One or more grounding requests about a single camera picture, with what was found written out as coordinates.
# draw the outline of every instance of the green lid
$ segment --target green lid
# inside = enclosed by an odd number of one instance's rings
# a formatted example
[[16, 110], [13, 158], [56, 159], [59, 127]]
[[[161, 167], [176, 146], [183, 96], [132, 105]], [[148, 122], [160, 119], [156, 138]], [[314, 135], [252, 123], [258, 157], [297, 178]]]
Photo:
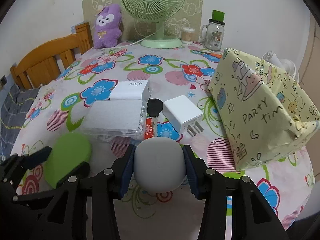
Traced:
[[77, 132], [62, 135], [45, 163], [45, 180], [56, 188], [57, 183], [81, 162], [89, 162], [91, 152], [91, 143], [84, 135]]
[[223, 22], [224, 12], [212, 10], [212, 20]]

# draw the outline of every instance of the blue flower pattern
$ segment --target blue flower pattern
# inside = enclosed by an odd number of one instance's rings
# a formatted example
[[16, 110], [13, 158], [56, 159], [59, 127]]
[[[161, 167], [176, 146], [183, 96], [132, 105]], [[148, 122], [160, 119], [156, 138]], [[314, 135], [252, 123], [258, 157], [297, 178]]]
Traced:
[[215, 70], [213, 68], [207, 67], [207, 68], [200, 68], [200, 71], [203, 73], [204, 76], [210, 76], [212, 77]]
[[145, 55], [139, 58], [138, 64], [140, 65], [150, 65], [150, 66], [159, 66], [162, 64], [161, 60], [163, 57], [158, 57], [156, 55]]
[[35, 110], [31, 115], [30, 115], [30, 120], [33, 120], [33, 119], [35, 119], [39, 114], [40, 114], [40, 112], [41, 112], [41, 109], [37, 109], [37, 110]]
[[208, 60], [210, 60], [211, 62], [214, 62], [214, 63], [217, 63], [217, 62], [220, 61], [219, 58], [217, 58], [215, 56], [212, 56], [212, 55], [209, 55], [209, 54], [204, 54], [203, 53], [201, 56], [207, 58]]
[[277, 207], [279, 205], [280, 197], [276, 187], [273, 187], [265, 179], [258, 182], [258, 189], [268, 201], [273, 211], [278, 215]]
[[172, 124], [169, 122], [157, 124], [157, 135], [158, 137], [167, 137], [175, 141], [180, 137], [177, 131], [173, 128]]
[[91, 72], [99, 74], [103, 71], [105, 71], [106, 69], [112, 69], [116, 66], [116, 63], [114, 61], [112, 62], [107, 62], [104, 65], [98, 65], [96, 67], [94, 67]]
[[67, 69], [65, 69], [65, 70], [57, 77], [57, 79], [63, 78], [63, 77], [65, 77], [65, 76], [67, 76], [67, 75], [69, 74], [69, 72], [70, 72], [71, 69], [72, 69], [72, 67], [68, 67]]
[[89, 107], [95, 101], [108, 100], [111, 89], [116, 86], [117, 80], [101, 79], [80, 93], [81, 99], [85, 99], [84, 106]]

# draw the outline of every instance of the red object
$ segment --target red object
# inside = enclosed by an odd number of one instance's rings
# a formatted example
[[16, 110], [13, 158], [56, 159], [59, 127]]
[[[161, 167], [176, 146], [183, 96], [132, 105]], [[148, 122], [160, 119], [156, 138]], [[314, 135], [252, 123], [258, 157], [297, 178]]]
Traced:
[[98, 66], [97, 63], [94, 64], [94, 65], [87, 65], [87, 66], [86, 66], [83, 70], [81, 70], [79, 73], [80, 73], [81, 75], [86, 75], [86, 74], [90, 73], [91, 70], [92, 70], [94, 67], [97, 67], [97, 66]]
[[36, 179], [39, 181], [42, 178], [43, 175], [43, 167], [42, 165], [38, 165], [33, 169], [33, 175], [36, 177]]
[[197, 65], [194, 64], [185, 64], [181, 66], [184, 69], [184, 72], [187, 75], [197, 75], [202, 76], [203, 73], [200, 71], [200, 68]]
[[146, 130], [144, 132], [144, 138], [148, 139], [148, 138], [152, 138], [154, 135], [154, 131], [153, 131], [153, 127], [152, 127], [152, 119], [151, 118], [147, 118], [146, 120]]
[[29, 175], [22, 186], [22, 194], [32, 194], [39, 191], [39, 182], [34, 175]]

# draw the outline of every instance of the floral bedsheet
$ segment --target floral bedsheet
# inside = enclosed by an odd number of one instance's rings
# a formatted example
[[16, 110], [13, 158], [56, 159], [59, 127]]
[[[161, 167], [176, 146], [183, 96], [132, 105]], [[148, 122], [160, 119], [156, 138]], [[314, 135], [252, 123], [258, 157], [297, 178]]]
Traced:
[[[31, 154], [43, 146], [52, 147], [61, 134], [78, 130], [93, 102], [107, 100], [119, 81], [148, 79], [153, 98], [165, 101], [186, 95], [204, 112], [204, 132], [195, 137], [188, 133], [178, 134], [161, 113], [157, 124], [158, 136], [172, 138], [181, 145], [189, 144], [209, 167], [225, 176], [249, 176], [287, 229], [303, 209], [315, 183], [308, 153], [304, 147], [268, 165], [235, 172], [221, 119], [207, 90], [220, 54], [204, 52], [210, 51], [197, 42], [175, 49], [150, 49], [140, 45], [90, 49], [57, 80], [40, 89], [26, 115], [12, 154]], [[151, 119], [148, 118], [145, 138], [152, 136]], [[129, 144], [138, 143], [121, 137], [109, 143], [93, 143], [91, 175], [110, 167], [116, 158], [124, 155]], [[25, 174], [17, 191], [30, 194], [49, 188], [40, 165]], [[187, 179], [173, 192], [152, 195], [132, 178], [128, 193], [114, 203], [121, 239], [162, 240], [169, 235], [170, 239], [197, 239], [204, 201], [194, 198]], [[226, 239], [231, 237], [231, 227], [232, 199], [228, 197]]]

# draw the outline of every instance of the wooden headboard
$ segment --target wooden headboard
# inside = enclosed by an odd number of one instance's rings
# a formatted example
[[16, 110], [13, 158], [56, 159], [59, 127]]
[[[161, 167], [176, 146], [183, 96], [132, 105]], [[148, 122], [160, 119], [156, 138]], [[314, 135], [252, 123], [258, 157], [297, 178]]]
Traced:
[[72, 49], [79, 48], [81, 54], [93, 47], [89, 23], [76, 26], [76, 34], [48, 41], [29, 52], [10, 72], [20, 88], [31, 89], [40, 84], [47, 85], [60, 75], [55, 55], [60, 55], [66, 69], [76, 59]]

